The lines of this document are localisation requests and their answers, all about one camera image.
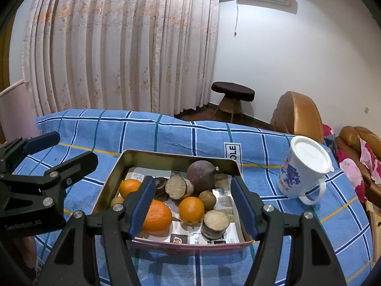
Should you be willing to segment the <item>dark round stool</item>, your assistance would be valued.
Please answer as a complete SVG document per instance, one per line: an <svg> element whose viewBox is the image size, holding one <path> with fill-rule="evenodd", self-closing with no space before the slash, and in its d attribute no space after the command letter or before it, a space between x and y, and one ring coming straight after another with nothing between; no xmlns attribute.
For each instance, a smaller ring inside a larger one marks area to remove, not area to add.
<svg viewBox="0 0 381 286"><path fill-rule="evenodd" d="M214 110L212 118L214 118L216 113L220 110L231 115L231 123L233 122L235 114L241 115L241 119L243 119L241 102L252 102L255 97L255 91L251 88L231 82L215 81L211 86L211 90L224 94L222 100Z"/></svg>

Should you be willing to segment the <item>brown leather chair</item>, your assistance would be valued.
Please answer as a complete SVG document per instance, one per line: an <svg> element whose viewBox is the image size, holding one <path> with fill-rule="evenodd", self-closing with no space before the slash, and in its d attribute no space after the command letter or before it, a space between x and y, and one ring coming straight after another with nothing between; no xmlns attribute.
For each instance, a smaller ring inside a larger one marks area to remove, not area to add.
<svg viewBox="0 0 381 286"><path fill-rule="evenodd" d="M323 123L315 102L298 92L287 91L280 97L270 125L277 132L324 142Z"/></svg>

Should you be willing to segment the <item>large mandarin orange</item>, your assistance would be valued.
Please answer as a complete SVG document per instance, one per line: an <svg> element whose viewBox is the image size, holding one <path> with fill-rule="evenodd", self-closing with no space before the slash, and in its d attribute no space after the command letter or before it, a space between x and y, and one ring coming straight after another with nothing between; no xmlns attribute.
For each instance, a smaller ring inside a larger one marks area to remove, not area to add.
<svg viewBox="0 0 381 286"><path fill-rule="evenodd" d="M153 200L146 218L144 220L142 231L150 235L159 235L167 232L172 223L172 211L165 203Z"/></svg>

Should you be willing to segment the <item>small orange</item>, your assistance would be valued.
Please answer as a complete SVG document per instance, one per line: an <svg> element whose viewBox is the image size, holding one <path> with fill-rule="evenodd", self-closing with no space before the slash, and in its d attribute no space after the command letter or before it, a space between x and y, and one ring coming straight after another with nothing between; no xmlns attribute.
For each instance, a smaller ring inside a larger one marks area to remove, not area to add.
<svg viewBox="0 0 381 286"><path fill-rule="evenodd" d="M180 220L186 225L194 226L202 220L205 207L199 198L187 197L178 206Z"/></svg>

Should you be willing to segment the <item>purple passion fruit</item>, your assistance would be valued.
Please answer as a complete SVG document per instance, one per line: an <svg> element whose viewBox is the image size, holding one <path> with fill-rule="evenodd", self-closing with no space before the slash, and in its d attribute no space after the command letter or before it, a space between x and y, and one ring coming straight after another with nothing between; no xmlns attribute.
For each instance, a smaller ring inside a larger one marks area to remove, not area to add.
<svg viewBox="0 0 381 286"><path fill-rule="evenodd" d="M187 179L192 183L196 192L212 190L216 184L216 174L219 167L206 160L192 163L187 170Z"/></svg>

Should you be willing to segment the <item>pink plastic pitcher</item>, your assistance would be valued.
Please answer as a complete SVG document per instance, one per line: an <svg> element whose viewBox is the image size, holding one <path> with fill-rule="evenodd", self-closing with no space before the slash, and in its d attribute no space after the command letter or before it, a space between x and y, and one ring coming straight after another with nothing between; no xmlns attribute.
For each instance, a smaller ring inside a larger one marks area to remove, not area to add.
<svg viewBox="0 0 381 286"><path fill-rule="evenodd" d="M7 142L39 136L27 88L28 84L21 79L1 91L1 128Z"/></svg>

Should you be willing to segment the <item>small brown kiwi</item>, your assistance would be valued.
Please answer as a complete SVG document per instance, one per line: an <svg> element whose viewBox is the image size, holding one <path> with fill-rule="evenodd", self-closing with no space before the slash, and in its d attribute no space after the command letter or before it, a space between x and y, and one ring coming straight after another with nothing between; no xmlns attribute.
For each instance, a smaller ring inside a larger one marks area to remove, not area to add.
<svg viewBox="0 0 381 286"><path fill-rule="evenodd" d="M204 190L200 193L198 198L203 202L205 210L214 209L214 206L216 205L216 197L211 191Z"/></svg>

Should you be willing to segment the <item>blue plaid tablecloth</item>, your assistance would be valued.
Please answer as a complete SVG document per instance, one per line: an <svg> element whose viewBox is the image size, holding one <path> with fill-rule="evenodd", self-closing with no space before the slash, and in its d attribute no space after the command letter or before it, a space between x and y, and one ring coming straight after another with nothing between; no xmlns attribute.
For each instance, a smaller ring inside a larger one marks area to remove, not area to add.
<svg viewBox="0 0 381 286"><path fill-rule="evenodd" d="M86 150L99 164L92 174L68 189L66 212L91 212L111 169L127 149L222 158L225 144L240 145L237 161L249 190L282 212L300 214L308 206L284 197L277 179L291 137L258 128L217 121L186 122L148 112L66 110L39 117L42 133L59 132L59 145L27 157L17 174L40 176ZM329 236L348 285L360 285L371 272L371 227L351 183L336 167L326 176L326 193L310 211ZM226 256L131 252L143 285L243 285L258 244Z"/></svg>

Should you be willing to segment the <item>floral beige curtain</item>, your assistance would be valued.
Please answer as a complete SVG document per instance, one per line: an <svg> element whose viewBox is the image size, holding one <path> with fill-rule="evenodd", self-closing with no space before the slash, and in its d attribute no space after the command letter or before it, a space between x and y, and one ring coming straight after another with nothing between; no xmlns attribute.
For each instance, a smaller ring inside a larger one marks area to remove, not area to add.
<svg viewBox="0 0 381 286"><path fill-rule="evenodd" d="M174 116L209 102L219 0L32 0L22 71L36 114Z"/></svg>

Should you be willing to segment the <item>white floral mug with lid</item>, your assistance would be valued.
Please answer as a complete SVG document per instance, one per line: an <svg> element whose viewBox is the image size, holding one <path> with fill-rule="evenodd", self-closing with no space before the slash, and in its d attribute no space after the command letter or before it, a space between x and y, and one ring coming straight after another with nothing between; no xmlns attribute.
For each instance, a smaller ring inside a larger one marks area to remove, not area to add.
<svg viewBox="0 0 381 286"><path fill-rule="evenodd" d="M326 192L325 175L333 170L329 154L318 142L295 136L281 166L278 189L288 198L316 205Z"/></svg>

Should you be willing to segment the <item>pink red cushion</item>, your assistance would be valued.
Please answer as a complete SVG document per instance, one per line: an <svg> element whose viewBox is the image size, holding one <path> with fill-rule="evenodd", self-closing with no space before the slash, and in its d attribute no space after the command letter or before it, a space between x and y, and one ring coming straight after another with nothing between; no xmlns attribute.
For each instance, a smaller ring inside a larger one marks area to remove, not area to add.
<svg viewBox="0 0 381 286"><path fill-rule="evenodd" d="M368 199L364 196L365 188L364 188L363 177L357 165L345 152L337 149L336 147L337 136L334 135L333 129L327 125L324 125L323 131L324 131L326 143L332 146L333 154L337 160L337 163L339 167L343 170L343 172L346 174L360 202L361 203L367 202Z"/></svg>

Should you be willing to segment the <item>gold metal tin box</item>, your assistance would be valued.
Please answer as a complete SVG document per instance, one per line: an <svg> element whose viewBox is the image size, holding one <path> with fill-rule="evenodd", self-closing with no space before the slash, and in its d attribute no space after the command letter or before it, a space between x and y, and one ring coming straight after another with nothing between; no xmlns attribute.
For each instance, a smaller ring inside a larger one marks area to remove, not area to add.
<svg viewBox="0 0 381 286"><path fill-rule="evenodd" d="M218 172L212 193L216 198L214 210L224 212L229 217L229 226L223 235L210 240L201 233L201 223L188 226L180 220L178 206L180 201L172 199L165 191L168 179L176 176L187 178L188 167L198 156L149 152L144 150L125 150L121 153L112 168L106 182L95 201L92 213L100 213L110 208L114 198L120 195L120 183L125 179L143 181L146 176L156 180L157 193L155 199L165 203L172 212L170 228L157 235L146 232L139 233L129 247L135 249L154 250L163 253L180 254L229 254L242 250L252 244L253 240L242 225L237 207L231 195L231 180L241 176L241 166L233 159L209 158L205 161L213 164Z"/></svg>

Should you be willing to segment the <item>small tan longan fruit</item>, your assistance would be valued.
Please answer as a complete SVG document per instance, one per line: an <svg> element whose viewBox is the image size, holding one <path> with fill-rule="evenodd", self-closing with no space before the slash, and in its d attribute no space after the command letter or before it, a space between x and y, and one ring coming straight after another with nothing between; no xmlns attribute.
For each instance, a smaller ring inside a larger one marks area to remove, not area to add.
<svg viewBox="0 0 381 286"><path fill-rule="evenodd" d="M124 202L124 198L123 197L116 196L115 198L112 199L110 207L113 208L113 206L117 205L117 204L121 204L122 205L123 202Z"/></svg>

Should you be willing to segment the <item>brown leather sofa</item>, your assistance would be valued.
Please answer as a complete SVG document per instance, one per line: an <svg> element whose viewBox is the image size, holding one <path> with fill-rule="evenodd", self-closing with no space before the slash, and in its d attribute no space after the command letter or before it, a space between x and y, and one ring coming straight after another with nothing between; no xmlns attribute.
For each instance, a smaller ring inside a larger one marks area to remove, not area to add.
<svg viewBox="0 0 381 286"><path fill-rule="evenodd" d="M380 138L365 127L345 126L336 147L357 165L364 181L364 196L380 208Z"/></svg>

